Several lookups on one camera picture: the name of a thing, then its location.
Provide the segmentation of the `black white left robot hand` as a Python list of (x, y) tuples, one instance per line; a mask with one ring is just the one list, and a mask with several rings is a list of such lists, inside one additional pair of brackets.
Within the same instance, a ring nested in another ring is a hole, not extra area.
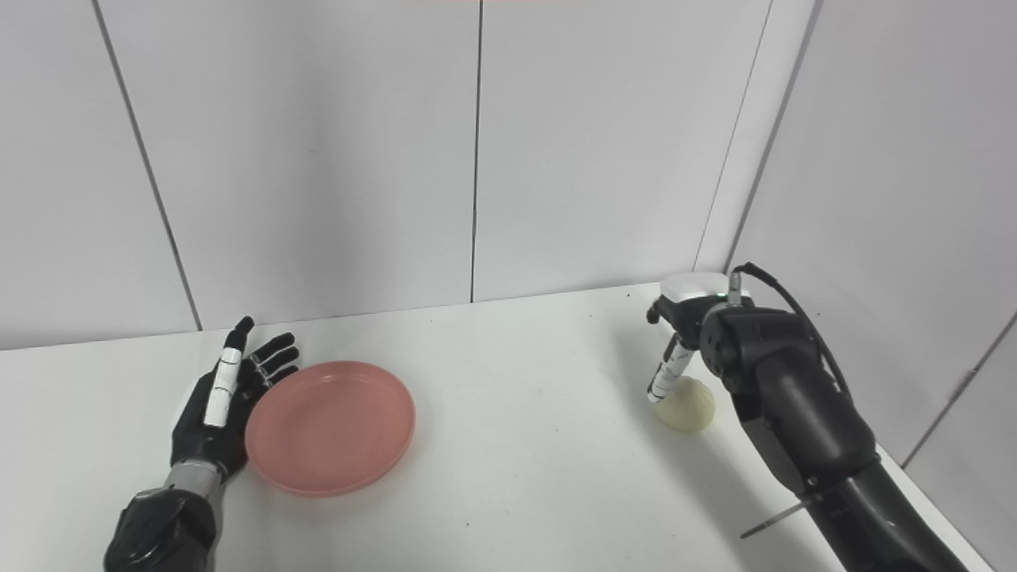
[(246, 465), (245, 431), (270, 389), (297, 373), (300, 351), (291, 332), (249, 352), (254, 319), (244, 316), (226, 335), (213, 369), (198, 381), (172, 433), (171, 468), (196, 465), (229, 481)]

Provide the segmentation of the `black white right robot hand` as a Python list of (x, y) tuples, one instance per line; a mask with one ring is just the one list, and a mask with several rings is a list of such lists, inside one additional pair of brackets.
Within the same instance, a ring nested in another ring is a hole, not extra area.
[(691, 358), (700, 350), (702, 322), (727, 304), (728, 278), (719, 272), (682, 272), (660, 282), (660, 294), (648, 308), (648, 323), (664, 321), (673, 334), (647, 387), (652, 403), (663, 401), (679, 384)]

